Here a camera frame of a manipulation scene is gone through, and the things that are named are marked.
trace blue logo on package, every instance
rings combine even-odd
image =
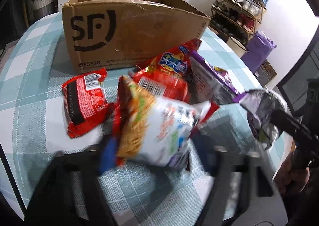
[[[184,54],[189,53],[189,50],[184,45],[179,46],[178,49]]]
[[[164,53],[158,64],[162,65],[165,69],[176,73],[185,73],[187,70],[187,62],[183,62],[178,58],[178,55],[176,56],[171,53]]]

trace cardboard box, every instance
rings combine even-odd
[[[200,38],[210,21],[183,0],[69,0],[62,16],[79,73],[134,66]]]

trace red shoe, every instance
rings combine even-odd
[[[255,26],[255,20],[249,17],[246,17],[245,21],[246,22],[243,24],[243,28],[246,29],[247,31],[251,31]]]
[[[237,19],[237,24],[238,25],[243,25],[246,21],[246,16],[244,14],[241,14],[239,18]]]

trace human hand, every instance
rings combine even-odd
[[[276,183],[281,195],[290,196],[299,194],[309,181],[309,167],[306,169],[291,169],[292,152],[286,157],[281,164],[280,169],[275,176]]]

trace white bucket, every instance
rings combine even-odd
[[[234,37],[229,37],[226,44],[236,53],[239,58],[241,58],[247,52],[246,47]]]

